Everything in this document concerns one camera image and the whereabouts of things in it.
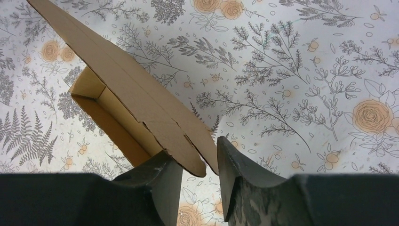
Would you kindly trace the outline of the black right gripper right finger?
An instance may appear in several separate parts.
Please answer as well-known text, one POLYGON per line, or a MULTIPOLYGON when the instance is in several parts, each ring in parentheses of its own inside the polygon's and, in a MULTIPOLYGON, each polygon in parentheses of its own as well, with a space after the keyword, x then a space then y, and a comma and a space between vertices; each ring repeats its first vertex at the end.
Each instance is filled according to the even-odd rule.
POLYGON ((217 161, 225 222, 261 222, 267 216, 269 189, 286 178, 263 168, 224 136, 217 139, 217 161))

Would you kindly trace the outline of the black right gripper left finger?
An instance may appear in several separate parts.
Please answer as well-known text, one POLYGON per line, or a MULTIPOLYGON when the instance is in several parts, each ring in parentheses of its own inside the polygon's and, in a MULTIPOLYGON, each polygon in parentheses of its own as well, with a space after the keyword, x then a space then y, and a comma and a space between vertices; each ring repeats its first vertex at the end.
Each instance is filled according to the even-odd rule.
POLYGON ((115 202, 117 226, 175 226, 182 167, 165 151, 113 182, 120 186, 115 202))

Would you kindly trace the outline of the brown cardboard box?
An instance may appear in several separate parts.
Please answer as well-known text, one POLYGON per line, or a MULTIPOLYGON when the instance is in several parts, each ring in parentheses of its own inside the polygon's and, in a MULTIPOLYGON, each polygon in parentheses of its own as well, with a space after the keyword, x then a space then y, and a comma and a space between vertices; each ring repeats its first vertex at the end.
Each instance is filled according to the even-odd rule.
POLYGON ((133 57, 52 2, 29 3, 86 64, 71 97, 132 165, 165 151, 195 176, 219 172, 210 128, 133 57))

